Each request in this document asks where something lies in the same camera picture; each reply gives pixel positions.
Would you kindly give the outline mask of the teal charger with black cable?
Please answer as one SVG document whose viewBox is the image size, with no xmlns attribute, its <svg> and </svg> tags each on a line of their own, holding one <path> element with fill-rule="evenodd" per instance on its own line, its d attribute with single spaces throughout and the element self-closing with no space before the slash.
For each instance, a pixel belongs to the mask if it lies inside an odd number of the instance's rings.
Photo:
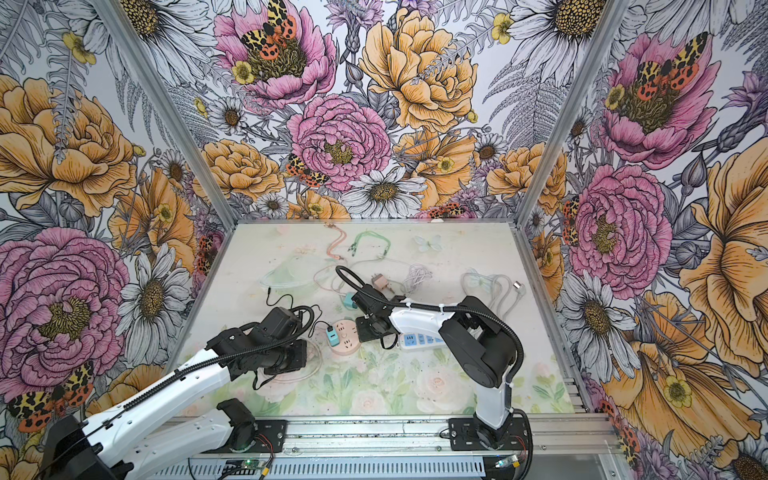
<svg viewBox="0 0 768 480">
<path fill-rule="evenodd" d="M 337 347 L 341 343 L 338 333 L 333 326 L 326 328 L 326 337 L 331 348 Z"/>
</svg>

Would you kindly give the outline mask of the teal charger with white cable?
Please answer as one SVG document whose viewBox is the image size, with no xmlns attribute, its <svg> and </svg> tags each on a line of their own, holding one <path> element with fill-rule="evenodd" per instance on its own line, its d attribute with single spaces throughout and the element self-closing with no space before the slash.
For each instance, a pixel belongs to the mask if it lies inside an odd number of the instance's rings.
<svg viewBox="0 0 768 480">
<path fill-rule="evenodd" d="M 342 303 L 344 307 L 347 309 L 350 309 L 350 310 L 357 309 L 357 304 L 354 301 L 354 295 L 352 293 L 346 293 L 342 300 Z"/>
</svg>

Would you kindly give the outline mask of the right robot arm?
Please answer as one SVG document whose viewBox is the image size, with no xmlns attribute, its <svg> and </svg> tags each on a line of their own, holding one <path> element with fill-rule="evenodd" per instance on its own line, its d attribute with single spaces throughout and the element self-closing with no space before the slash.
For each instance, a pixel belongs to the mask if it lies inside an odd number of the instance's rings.
<svg viewBox="0 0 768 480">
<path fill-rule="evenodd" d="M 358 323 L 376 338 L 414 334 L 442 340 L 475 383 L 476 438 L 486 448 L 499 448 L 511 427 L 510 383 L 524 362 L 522 342 L 512 328 L 475 296 L 457 304 L 423 304 L 388 299 L 366 285 L 352 300 L 363 312 Z"/>
</svg>

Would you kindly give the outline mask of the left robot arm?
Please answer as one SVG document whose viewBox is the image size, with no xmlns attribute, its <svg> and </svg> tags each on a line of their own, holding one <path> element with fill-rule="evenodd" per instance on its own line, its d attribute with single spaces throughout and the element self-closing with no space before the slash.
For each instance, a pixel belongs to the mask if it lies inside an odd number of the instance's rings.
<svg viewBox="0 0 768 480">
<path fill-rule="evenodd" d="M 136 479 L 183 458 L 258 443 L 256 420 L 236 399 L 169 430 L 158 429 L 204 395 L 248 372 L 274 375 L 307 363 L 300 332 L 264 343 L 239 328 L 229 329 L 186 363 L 129 399 L 85 420 L 60 420 L 48 433 L 40 479 Z"/>
</svg>

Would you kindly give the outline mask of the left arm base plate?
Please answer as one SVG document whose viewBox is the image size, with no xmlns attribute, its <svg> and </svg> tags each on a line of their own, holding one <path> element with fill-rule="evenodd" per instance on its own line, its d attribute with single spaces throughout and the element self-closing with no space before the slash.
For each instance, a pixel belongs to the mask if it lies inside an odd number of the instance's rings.
<svg viewBox="0 0 768 480">
<path fill-rule="evenodd" d="M 235 426 L 223 446 L 207 454 L 281 453 L 287 437 L 287 420 L 257 419 Z"/>
</svg>

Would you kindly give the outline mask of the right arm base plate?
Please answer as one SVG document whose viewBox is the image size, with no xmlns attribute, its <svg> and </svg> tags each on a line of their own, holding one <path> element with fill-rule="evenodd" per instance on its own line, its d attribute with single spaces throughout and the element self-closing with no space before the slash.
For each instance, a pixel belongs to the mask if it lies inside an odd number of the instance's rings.
<svg viewBox="0 0 768 480">
<path fill-rule="evenodd" d="M 529 423 L 513 415 L 497 429 L 476 417 L 450 418 L 448 440 L 452 451 L 522 451 L 533 442 Z"/>
</svg>

